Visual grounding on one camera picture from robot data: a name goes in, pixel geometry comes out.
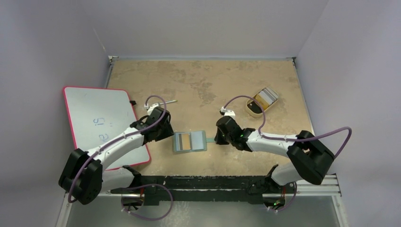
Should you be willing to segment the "green leather card holder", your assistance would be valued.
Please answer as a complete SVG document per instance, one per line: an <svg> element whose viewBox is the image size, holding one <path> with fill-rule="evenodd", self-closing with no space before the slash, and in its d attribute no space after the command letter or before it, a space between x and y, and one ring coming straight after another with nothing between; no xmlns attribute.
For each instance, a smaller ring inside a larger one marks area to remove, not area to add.
<svg viewBox="0 0 401 227"><path fill-rule="evenodd" d="M191 134L191 150L179 151L178 146L178 134L190 133ZM173 136L173 152L174 153L189 153L189 152L200 152L206 151L208 143L215 143L213 138L207 138L205 131L189 131L189 132L176 132Z"/></svg>

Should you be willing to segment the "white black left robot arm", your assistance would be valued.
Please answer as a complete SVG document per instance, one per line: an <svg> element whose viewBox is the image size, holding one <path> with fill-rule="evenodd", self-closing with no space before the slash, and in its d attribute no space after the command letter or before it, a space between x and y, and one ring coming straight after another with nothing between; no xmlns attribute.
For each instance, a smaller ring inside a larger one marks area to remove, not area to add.
<svg viewBox="0 0 401 227"><path fill-rule="evenodd" d="M68 202L86 205L93 201L102 191L104 171L132 150L173 136L170 121L170 112L156 106L111 141L88 151L72 151L58 182L68 193Z"/></svg>

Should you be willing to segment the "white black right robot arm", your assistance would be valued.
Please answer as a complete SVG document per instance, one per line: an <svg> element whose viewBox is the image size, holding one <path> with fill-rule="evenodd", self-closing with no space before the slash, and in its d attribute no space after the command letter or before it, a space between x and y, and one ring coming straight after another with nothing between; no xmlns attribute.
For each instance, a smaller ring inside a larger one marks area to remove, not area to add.
<svg viewBox="0 0 401 227"><path fill-rule="evenodd" d="M320 185L335 159L334 154L315 140L309 131L279 135L278 140L273 140L267 138L267 133L260 134L256 129L242 129L230 116L221 117L216 126L216 144L230 144L241 151L268 152L289 158L289 163L273 167L267 174L265 185L270 192L278 192L284 185L298 180Z"/></svg>

